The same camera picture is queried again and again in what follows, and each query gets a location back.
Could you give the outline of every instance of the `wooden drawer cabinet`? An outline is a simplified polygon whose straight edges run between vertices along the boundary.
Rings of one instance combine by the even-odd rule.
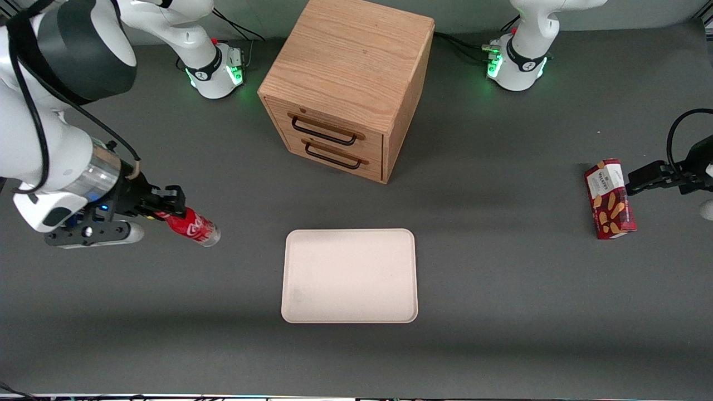
[[[258,90],[287,149],[386,183],[433,32],[433,19],[363,0],[310,0]]]

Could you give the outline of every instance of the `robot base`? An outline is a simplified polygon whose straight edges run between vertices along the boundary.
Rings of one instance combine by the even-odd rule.
[[[512,37],[512,34],[505,34],[498,39],[492,40],[490,46],[487,46],[490,49],[488,51],[491,53],[491,62],[488,65],[486,76],[509,91],[524,91],[542,76],[547,57],[539,66],[535,66],[532,71],[520,71],[520,67],[510,58],[508,52],[501,50],[506,47]]]
[[[193,76],[187,69],[185,70],[190,78],[190,84],[198,92],[208,99],[224,98],[243,83],[242,52],[238,48],[233,48],[227,44],[216,45],[220,50],[220,67],[207,81],[202,81],[199,77]]]

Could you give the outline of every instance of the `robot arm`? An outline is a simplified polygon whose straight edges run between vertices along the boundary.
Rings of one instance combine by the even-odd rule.
[[[560,32],[558,11],[586,10],[607,0],[510,0],[520,13],[515,33],[494,39],[483,50],[491,52],[487,77],[509,91],[524,91],[542,76],[545,55]]]
[[[242,53],[214,44],[195,22],[213,10],[212,0],[118,0],[124,24],[171,46],[186,66],[191,84],[206,98],[222,98],[243,82]]]
[[[676,128],[688,116],[698,113],[713,114],[713,109],[696,108],[679,116],[668,133],[665,161],[654,161],[629,173],[626,185],[629,196],[653,188],[678,187],[681,195],[695,191],[713,192],[713,136],[691,147],[685,160],[675,162],[672,155],[673,137]],[[713,220],[713,200],[703,202],[700,208],[703,218]]]
[[[81,105],[133,85],[136,62],[119,6],[69,0],[41,13],[49,4],[40,0],[0,27],[0,177],[22,181],[15,205],[51,245],[136,242],[140,226],[114,216],[183,217],[183,192],[149,184],[138,164],[113,152],[115,143],[101,143],[63,118],[70,105],[93,118]]]

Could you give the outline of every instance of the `black cable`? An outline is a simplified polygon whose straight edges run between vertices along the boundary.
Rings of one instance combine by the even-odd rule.
[[[673,135],[676,133],[676,128],[678,128],[678,125],[681,124],[681,121],[683,121],[686,117],[691,116],[693,114],[698,114],[698,113],[713,114],[713,108],[694,108],[693,110],[688,110],[687,112],[681,114],[678,118],[676,118],[676,121],[674,121],[673,124],[671,125],[671,129],[669,130],[668,137],[666,138],[666,157],[668,158],[671,168],[673,168],[673,171],[676,173],[676,175],[678,176],[678,178],[680,180],[686,181],[686,183],[688,183],[692,187],[700,189],[702,187],[701,185],[697,185],[696,183],[694,183],[691,180],[690,177],[683,175],[683,173],[681,172],[681,169],[673,161],[673,154],[672,154]]]
[[[218,9],[214,8],[214,9],[213,9],[213,14],[216,15],[218,18],[222,19],[223,21],[229,23],[230,25],[233,25],[233,28],[242,29],[243,31],[249,32],[249,33],[251,33],[251,34],[257,36],[258,38],[260,38],[261,41],[265,41],[265,38],[264,38],[262,35],[260,35],[260,34],[257,33],[257,32],[254,32],[254,31],[250,31],[248,28],[245,28],[244,26],[241,26],[241,25],[236,24],[235,22],[229,20],[225,15],[223,15],[223,13],[221,13],[220,11],[218,11]]]
[[[20,10],[18,10],[17,7],[15,7],[15,5],[12,4],[9,0],[4,0],[4,1],[5,1],[5,4],[7,4],[8,6],[10,6],[10,8],[13,9],[16,13],[19,13],[19,12],[20,12]]]
[[[138,153],[136,153],[136,150],[127,142],[124,138],[121,137],[118,133],[116,133],[113,129],[109,128],[106,124],[104,124],[101,120],[96,118],[94,115],[89,113],[87,110],[85,110],[82,106],[79,106],[77,103],[74,103],[73,101],[67,99],[66,96],[64,96],[62,93],[57,91],[55,88],[53,88],[49,83],[47,83],[44,79],[42,79],[41,76],[39,76],[35,71],[33,71],[31,68],[29,68],[25,63],[22,63],[22,65],[27,69],[27,71],[32,74],[32,76],[54,97],[58,98],[60,101],[63,101],[64,103],[67,103],[69,106],[72,106],[75,110],[77,110],[82,116],[85,116],[88,118],[91,122],[95,123],[99,127],[101,127],[104,131],[106,131],[109,135],[111,135],[114,139],[116,139],[121,145],[126,148],[126,150],[131,153],[134,161],[141,161],[141,158],[139,157]]]
[[[255,44],[255,41],[250,41],[250,50],[247,51],[247,62],[245,63],[245,68],[250,66],[250,63],[252,63],[252,45]]]
[[[464,41],[462,41],[462,40],[456,38],[455,36],[448,35],[448,34],[444,34],[443,32],[435,32],[435,33],[434,33],[434,36],[435,36],[435,37],[438,37],[438,38],[445,39],[447,42],[449,42],[449,43],[451,44],[451,46],[453,47],[453,50],[459,52],[460,54],[462,54],[463,56],[469,58],[470,60],[474,60],[474,61],[477,61],[477,62],[479,62],[479,63],[485,63],[485,64],[489,62],[488,60],[480,59],[480,58],[478,58],[478,57],[475,57],[474,55],[472,55],[472,54],[468,53],[467,51],[465,51],[465,50],[461,49],[460,47],[458,47],[458,45],[460,45],[460,46],[466,47],[466,48],[468,48],[468,49],[478,49],[478,50],[480,50],[480,48],[481,48],[480,46],[468,44],[468,43],[466,43],[466,42],[464,42]]]
[[[216,17],[218,17],[218,18],[222,19],[223,21],[227,22],[227,23],[228,23],[234,30],[236,30],[246,41],[249,41],[249,40],[250,40],[250,38],[248,38],[247,35],[246,35],[242,30],[240,30],[240,28],[238,28],[238,27],[236,26],[237,24],[234,24],[232,21],[230,21],[230,20],[228,20],[227,18],[225,18],[222,14],[215,12],[215,10],[213,10],[213,15],[215,15]]]
[[[40,145],[40,154],[42,156],[42,172],[40,175],[40,181],[34,188],[31,189],[20,189],[16,188],[15,193],[20,194],[30,194],[35,193],[37,190],[42,188],[47,183],[47,178],[49,177],[49,149],[47,148],[47,137],[45,137],[44,127],[42,126],[42,119],[37,111],[37,106],[34,100],[32,100],[32,95],[27,87],[27,82],[25,81],[25,76],[22,74],[20,69],[20,61],[17,56],[17,43],[10,37],[9,44],[10,51],[10,64],[12,64],[12,69],[15,72],[15,77],[17,77],[17,84],[22,92],[22,97],[25,99],[25,104],[27,105],[27,110],[30,112],[30,117],[32,117],[32,122],[35,125],[35,132],[37,133],[37,141]]]
[[[464,41],[462,41],[462,40],[456,38],[456,37],[453,36],[453,35],[444,34],[443,32],[434,32],[434,36],[439,37],[439,38],[442,38],[442,39],[445,39],[445,40],[447,40],[447,41],[454,42],[455,44],[459,44],[459,45],[461,45],[461,46],[463,46],[463,47],[467,47],[467,48],[469,48],[469,49],[478,49],[478,50],[481,49],[480,46],[477,46],[477,45],[474,45],[474,44],[470,44],[470,43],[466,43],[466,42],[464,42]]]
[[[706,13],[707,13],[712,7],[713,7],[713,4],[710,4],[708,7],[706,7],[705,10],[701,11],[701,12],[698,14],[698,18],[701,18],[701,19],[702,19],[703,16],[706,15]]]
[[[30,7],[27,7],[26,9],[23,9],[22,11],[26,11],[26,17],[28,19],[40,14],[42,10],[46,9],[47,7],[52,4],[54,0],[36,0]]]
[[[520,15],[518,15],[518,16],[515,17],[515,18],[513,18],[512,21],[508,22],[507,24],[503,25],[503,27],[500,28],[500,31],[501,31],[501,32],[502,32],[502,31],[507,31],[507,30],[510,29],[510,27],[511,27],[515,22],[517,22],[519,19],[520,19]]]
[[[0,389],[5,390],[7,392],[11,392],[13,394],[21,395],[21,396],[28,398],[30,400],[37,401],[37,397],[35,397],[34,395],[27,394],[26,392],[14,390],[12,387],[5,384],[5,382],[0,382]]]

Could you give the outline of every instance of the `red soda can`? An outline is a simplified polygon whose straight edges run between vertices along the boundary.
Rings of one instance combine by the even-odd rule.
[[[157,212],[156,215],[166,220],[171,230],[205,247],[214,246],[220,240],[220,229],[191,208],[185,209],[185,218],[164,212]]]

